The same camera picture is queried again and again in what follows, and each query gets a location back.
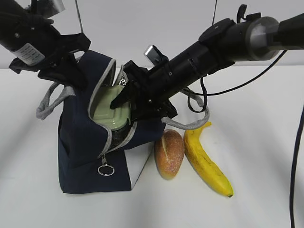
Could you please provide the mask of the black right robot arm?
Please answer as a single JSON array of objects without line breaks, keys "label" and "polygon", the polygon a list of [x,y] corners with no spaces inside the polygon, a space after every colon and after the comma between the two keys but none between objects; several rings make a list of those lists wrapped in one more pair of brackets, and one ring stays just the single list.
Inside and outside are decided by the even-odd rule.
[{"label": "black right robot arm", "polygon": [[248,15],[244,22],[223,19],[209,27],[198,41],[173,59],[168,59],[156,46],[145,52],[153,68],[145,69],[133,61],[124,65],[128,81],[111,102],[111,109],[131,104],[131,119],[177,115],[169,99],[203,76],[227,68],[240,61],[266,61],[280,50],[304,47],[304,17],[298,15],[284,21]]}]

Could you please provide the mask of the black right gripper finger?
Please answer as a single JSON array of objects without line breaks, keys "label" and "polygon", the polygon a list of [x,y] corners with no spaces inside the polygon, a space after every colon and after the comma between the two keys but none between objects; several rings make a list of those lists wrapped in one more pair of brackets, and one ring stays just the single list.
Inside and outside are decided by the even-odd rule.
[{"label": "black right gripper finger", "polygon": [[128,82],[126,85],[117,86],[121,89],[120,93],[115,97],[115,99],[110,103],[111,109],[116,109],[121,107],[126,102],[129,102],[133,99],[133,85]]}]

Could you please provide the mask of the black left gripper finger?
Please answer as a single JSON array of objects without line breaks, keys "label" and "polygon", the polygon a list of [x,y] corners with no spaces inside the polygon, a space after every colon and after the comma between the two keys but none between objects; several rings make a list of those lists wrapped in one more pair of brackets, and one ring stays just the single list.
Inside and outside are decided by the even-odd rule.
[{"label": "black left gripper finger", "polygon": [[78,66],[74,54],[70,54],[61,58],[58,66],[59,81],[63,85],[72,86],[84,90],[87,86],[87,79]]}]

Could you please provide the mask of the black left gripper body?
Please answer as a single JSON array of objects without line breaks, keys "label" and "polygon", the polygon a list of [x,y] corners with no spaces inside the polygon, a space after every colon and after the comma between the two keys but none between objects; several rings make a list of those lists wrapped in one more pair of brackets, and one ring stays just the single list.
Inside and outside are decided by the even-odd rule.
[{"label": "black left gripper body", "polygon": [[61,35],[53,26],[28,27],[14,34],[15,59],[9,68],[19,74],[21,71],[38,72],[38,77],[53,82],[59,81],[58,66],[61,58],[76,52],[86,52],[91,45],[84,33]]}]

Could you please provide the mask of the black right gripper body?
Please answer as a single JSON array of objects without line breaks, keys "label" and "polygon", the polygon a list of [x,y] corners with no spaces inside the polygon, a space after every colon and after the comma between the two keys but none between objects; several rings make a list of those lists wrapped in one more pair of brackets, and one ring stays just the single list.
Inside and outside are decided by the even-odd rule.
[{"label": "black right gripper body", "polygon": [[161,61],[151,69],[138,66],[130,60],[124,65],[129,79],[125,90],[132,103],[133,120],[169,117],[177,115],[177,110],[169,98],[177,93],[174,88],[176,70],[174,61]]}]

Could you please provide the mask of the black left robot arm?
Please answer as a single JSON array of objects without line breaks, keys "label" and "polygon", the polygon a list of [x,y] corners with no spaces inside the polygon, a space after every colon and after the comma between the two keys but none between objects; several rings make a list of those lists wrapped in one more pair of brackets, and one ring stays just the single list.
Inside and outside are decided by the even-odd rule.
[{"label": "black left robot arm", "polygon": [[33,0],[27,7],[15,0],[0,2],[0,44],[15,56],[9,68],[37,72],[40,79],[85,89],[87,79],[76,52],[89,50],[84,33],[62,35],[52,16],[65,9],[60,0]]}]

